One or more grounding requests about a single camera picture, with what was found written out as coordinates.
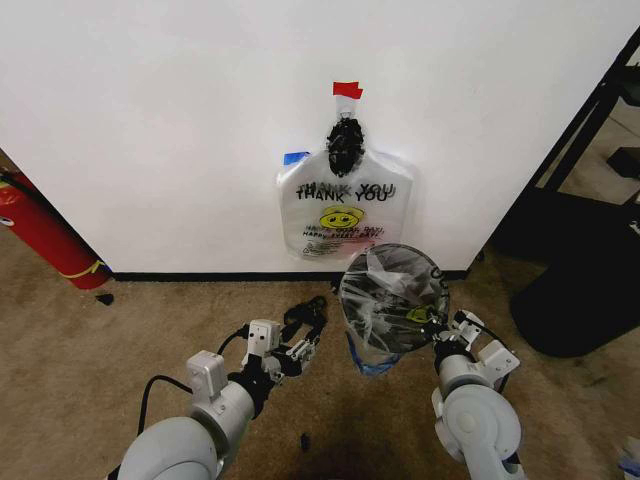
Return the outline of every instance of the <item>plastic bag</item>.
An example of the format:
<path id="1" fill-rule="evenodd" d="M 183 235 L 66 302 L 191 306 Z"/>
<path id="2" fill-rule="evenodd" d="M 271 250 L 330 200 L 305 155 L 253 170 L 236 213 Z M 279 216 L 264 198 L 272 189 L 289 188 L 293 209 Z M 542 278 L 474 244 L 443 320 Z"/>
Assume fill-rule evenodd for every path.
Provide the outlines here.
<path id="1" fill-rule="evenodd" d="M 285 156 L 278 176 L 284 238 L 299 257 L 350 259 L 400 239 L 413 180 L 393 156 L 366 149 L 354 118 L 361 93 L 357 82 L 335 84 L 339 120 L 327 149 Z"/>
<path id="2" fill-rule="evenodd" d="M 426 345 L 423 326 L 449 314 L 442 271 L 406 245 L 378 245 L 359 255 L 342 278 L 339 296 L 351 354 L 367 375 L 388 370 L 403 354 Z"/>

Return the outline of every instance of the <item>fire extinguisher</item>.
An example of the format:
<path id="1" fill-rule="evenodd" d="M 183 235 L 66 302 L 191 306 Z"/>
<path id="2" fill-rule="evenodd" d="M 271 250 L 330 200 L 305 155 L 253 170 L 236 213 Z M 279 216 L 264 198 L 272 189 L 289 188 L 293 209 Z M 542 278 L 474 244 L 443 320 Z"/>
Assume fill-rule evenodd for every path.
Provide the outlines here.
<path id="1" fill-rule="evenodd" d="M 81 289 L 110 278 L 106 265 L 22 173 L 0 176 L 0 223 Z"/>

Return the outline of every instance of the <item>white wall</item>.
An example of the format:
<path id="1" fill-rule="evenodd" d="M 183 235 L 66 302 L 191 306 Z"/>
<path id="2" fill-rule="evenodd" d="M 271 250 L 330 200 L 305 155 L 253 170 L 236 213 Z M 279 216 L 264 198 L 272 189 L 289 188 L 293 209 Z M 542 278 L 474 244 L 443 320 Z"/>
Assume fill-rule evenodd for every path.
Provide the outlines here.
<path id="1" fill-rule="evenodd" d="M 637 0 L 5 0 L 0 145 L 116 271 L 290 258 L 274 177 L 331 82 L 420 172 L 404 240 L 466 269 L 637 27 Z"/>

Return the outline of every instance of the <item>smiley face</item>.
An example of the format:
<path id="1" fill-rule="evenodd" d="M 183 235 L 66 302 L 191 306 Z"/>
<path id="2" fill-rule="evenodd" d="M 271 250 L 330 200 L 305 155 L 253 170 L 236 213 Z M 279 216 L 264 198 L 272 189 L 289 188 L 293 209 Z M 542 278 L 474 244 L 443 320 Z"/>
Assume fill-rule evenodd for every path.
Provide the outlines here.
<path id="1" fill-rule="evenodd" d="M 355 227 L 363 216 L 364 212 L 359 208 L 329 207 L 320 217 L 320 225 L 325 228 L 351 228 Z"/>

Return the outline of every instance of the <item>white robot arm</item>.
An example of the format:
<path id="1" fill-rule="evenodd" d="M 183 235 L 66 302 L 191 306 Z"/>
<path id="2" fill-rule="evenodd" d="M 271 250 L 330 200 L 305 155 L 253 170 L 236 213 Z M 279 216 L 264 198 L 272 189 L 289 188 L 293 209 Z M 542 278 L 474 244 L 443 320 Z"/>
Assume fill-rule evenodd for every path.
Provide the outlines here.
<path id="1" fill-rule="evenodd" d="M 459 311 L 452 326 L 433 331 L 440 386 L 431 400 L 438 438 L 454 459 L 466 463 L 472 480 L 525 479 L 517 457 L 522 436 L 518 416 L 493 389 L 502 380 L 502 390 L 520 361 L 498 340 L 475 360 L 471 345 L 484 324 L 473 313 Z"/>
<path id="2" fill-rule="evenodd" d="M 274 386 L 298 376 L 316 352 L 326 324 L 326 301 L 316 297 L 289 310 L 281 325 L 254 320 L 247 332 L 241 372 L 227 375 L 221 355 L 201 351 L 187 361 L 193 391 L 189 417 L 163 420 L 131 444 L 119 469 L 108 480 L 213 480 L 233 461 L 251 419 L 256 418 Z M 289 347 L 303 323 L 307 335 Z"/>

